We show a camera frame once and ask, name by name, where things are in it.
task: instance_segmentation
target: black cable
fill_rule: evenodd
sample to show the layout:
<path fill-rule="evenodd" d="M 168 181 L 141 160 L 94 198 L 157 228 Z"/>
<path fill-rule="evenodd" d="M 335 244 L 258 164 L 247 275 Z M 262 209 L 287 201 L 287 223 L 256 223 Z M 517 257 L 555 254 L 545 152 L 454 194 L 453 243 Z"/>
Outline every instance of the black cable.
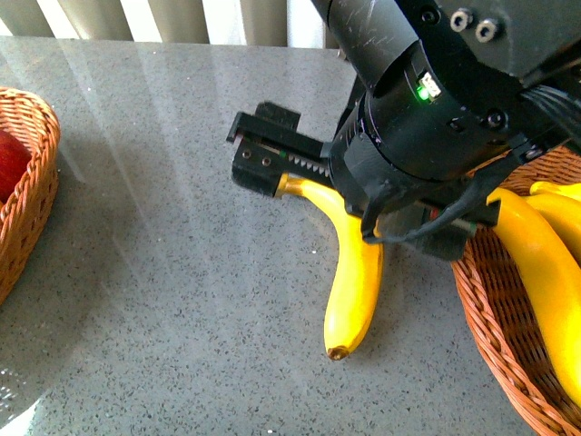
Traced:
<path fill-rule="evenodd" d="M 570 136 L 566 146 L 576 154 L 581 154 L 581 103 L 567 93 L 550 86 L 539 85 L 522 96 L 545 113 L 555 124 Z"/>
<path fill-rule="evenodd" d="M 437 232 L 447 225 L 451 224 L 457 218 L 473 211 L 476 207 L 485 203 L 487 197 L 494 191 L 515 169 L 519 167 L 519 162 L 515 156 L 510 153 L 502 159 L 498 159 L 481 170 L 476 171 L 472 180 L 468 184 L 466 191 L 454 203 L 449 204 L 433 221 L 423 223 L 417 229 L 412 229 L 405 234 L 382 234 L 380 237 L 373 233 L 375 225 L 368 227 L 365 222 L 366 214 L 363 214 L 361 220 L 361 230 L 363 239 L 367 243 L 404 243 L 412 239 L 419 238 L 428 233 Z"/>

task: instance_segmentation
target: white radiator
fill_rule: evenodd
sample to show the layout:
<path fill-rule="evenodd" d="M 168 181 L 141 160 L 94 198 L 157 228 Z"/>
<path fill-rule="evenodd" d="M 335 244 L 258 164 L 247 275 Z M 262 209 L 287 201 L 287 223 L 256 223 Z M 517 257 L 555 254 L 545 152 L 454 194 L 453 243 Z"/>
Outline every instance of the white radiator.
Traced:
<path fill-rule="evenodd" d="M 337 46 L 310 0 L 0 0 L 0 35 Z"/>

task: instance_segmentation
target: red apple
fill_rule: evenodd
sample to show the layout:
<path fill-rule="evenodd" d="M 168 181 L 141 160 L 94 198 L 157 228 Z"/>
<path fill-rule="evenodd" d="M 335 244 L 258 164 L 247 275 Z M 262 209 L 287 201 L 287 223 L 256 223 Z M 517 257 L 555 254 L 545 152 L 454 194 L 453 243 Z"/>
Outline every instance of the red apple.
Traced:
<path fill-rule="evenodd" d="M 0 130 L 0 202 L 6 203 L 30 162 L 26 147 L 8 132 Z"/>

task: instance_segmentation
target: gray countertop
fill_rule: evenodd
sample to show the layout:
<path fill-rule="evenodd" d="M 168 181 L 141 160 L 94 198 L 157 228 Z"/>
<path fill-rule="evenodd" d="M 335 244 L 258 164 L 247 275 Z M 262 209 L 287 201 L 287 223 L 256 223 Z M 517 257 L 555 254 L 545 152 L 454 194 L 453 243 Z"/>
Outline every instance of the gray countertop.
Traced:
<path fill-rule="evenodd" d="M 237 111 L 272 100 L 327 140 L 353 77 L 333 51 L 0 39 L 0 84 L 63 131 L 52 215 L 0 306 L 0 434 L 531 434 L 447 263 L 388 247 L 369 333 L 331 362 L 333 227 L 230 180 Z"/>

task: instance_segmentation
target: banana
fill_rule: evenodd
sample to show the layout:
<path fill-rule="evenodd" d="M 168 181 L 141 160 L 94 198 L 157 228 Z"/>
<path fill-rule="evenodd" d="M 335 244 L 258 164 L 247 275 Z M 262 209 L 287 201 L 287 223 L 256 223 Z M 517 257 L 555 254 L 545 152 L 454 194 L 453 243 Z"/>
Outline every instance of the banana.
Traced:
<path fill-rule="evenodd" d="M 517 264 L 561 386 L 581 406 L 581 269 L 550 224 L 515 193 L 498 188 L 493 228 Z"/>
<path fill-rule="evenodd" d="M 551 224 L 577 264 L 581 265 L 581 202 L 556 193 L 523 198 Z"/>
<path fill-rule="evenodd" d="M 338 361 L 355 351 L 371 324 L 383 274 L 383 245 L 362 240 L 361 219 L 345 212 L 336 191 L 284 174 L 277 196 L 284 193 L 309 199 L 337 231 L 339 261 L 325 312 L 324 339 L 327 355 Z"/>
<path fill-rule="evenodd" d="M 581 202 L 581 183 L 576 184 L 556 184 L 551 182 L 535 182 L 530 187 L 531 195 L 537 193 L 558 193 L 565 197 L 574 198 Z"/>

